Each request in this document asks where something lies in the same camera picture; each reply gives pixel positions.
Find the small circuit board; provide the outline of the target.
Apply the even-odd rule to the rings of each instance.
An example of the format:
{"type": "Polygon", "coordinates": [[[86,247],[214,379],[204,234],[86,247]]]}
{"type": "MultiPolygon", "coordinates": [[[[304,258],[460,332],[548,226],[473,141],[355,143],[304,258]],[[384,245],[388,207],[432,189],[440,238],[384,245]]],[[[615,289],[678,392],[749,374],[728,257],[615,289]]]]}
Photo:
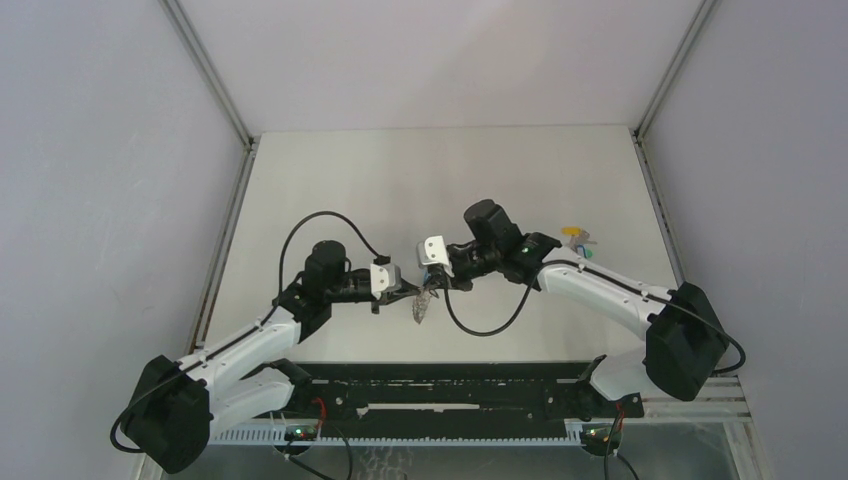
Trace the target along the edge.
{"type": "Polygon", "coordinates": [[[318,437],[319,431],[312,426],[287,427],[284,434],[286,443],[312,442],[318,437]]]}
{"type": "Polygon", "coordinates": [[[581,433],[581,442],[586,446],[606,446],[620,442],[622,431],[619,427],[587,427],[581,433]]]}

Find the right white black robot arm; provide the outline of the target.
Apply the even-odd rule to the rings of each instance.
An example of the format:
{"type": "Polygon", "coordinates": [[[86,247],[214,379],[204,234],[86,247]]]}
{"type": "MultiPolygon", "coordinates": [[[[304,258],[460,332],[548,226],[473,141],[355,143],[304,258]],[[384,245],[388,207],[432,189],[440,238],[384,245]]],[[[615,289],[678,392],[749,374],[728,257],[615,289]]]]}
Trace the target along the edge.
{"type": "Polygon", "coordinates": [[[468,291],[491,273],[527,291],[562,295],[615,321],[639,345],[601,355],[582,375],[578,402],[592,416],[605,415],[617,400],[655,387],[681,401],[694,400],[732,344],[706,293],[684,282],[666,288],[601,267],[540,232],[524,233],[504,208],[480,200],[463,215],[472,238],[447,243],[440,235],[417,246],[428,289],[468,291]]]}

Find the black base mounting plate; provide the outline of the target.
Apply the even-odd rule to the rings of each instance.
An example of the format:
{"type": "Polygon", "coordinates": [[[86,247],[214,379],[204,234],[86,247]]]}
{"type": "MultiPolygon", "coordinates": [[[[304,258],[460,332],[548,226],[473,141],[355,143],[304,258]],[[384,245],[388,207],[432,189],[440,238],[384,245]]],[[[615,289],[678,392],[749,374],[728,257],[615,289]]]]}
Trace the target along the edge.
{"type": "Polygon", "coordinates": [[[645,415],[642,398],[591,398],[588,362],[293,363],[295,390],[281,414],[321,419],[338,433],[515,433],[555,422],[605,422],[645,415]]]}

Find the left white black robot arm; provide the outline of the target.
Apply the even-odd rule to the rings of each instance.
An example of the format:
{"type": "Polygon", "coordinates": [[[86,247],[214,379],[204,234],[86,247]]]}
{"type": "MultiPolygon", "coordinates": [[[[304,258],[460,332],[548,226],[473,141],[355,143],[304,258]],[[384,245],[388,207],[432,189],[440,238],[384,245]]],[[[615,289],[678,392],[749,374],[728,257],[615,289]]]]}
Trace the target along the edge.
{"type": "Polygon", "coordinates": [[[191,465],[215,436],[250,418],[276,410],[305,414],[311,388],[274,361],[321,328],[335,304],[380,307],[420,290],[387,257],[351,270],[341,243],[317,243],[268,313],[178,360],[160,355],[149,361],[111,427],[112,446],[143,453],[173,474],[191,465]]]}

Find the left small circuit board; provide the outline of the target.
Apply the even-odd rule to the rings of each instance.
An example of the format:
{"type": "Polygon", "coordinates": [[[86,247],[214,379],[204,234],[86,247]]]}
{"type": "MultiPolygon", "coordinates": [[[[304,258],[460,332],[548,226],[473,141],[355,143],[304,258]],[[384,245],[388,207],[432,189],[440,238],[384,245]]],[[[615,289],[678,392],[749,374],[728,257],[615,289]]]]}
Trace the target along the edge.
{"type": "Polygon", "coordinates": [[[318,437],[319,431],[312,426],[287,427],[284,434],[286,443],[312,442],[318,437]]]}

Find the right small circuit board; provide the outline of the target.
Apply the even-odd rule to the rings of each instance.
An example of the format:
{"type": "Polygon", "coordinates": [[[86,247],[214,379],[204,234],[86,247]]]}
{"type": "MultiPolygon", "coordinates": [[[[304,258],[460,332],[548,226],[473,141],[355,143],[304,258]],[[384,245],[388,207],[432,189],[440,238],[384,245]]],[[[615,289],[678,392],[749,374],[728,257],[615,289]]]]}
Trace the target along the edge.
{"type": "Polygon", "coordinates": [[[620,442],[622,431],[619,427],[587,427],[581,433],[581,442],[586,446],[606,446],[620,442]]]}

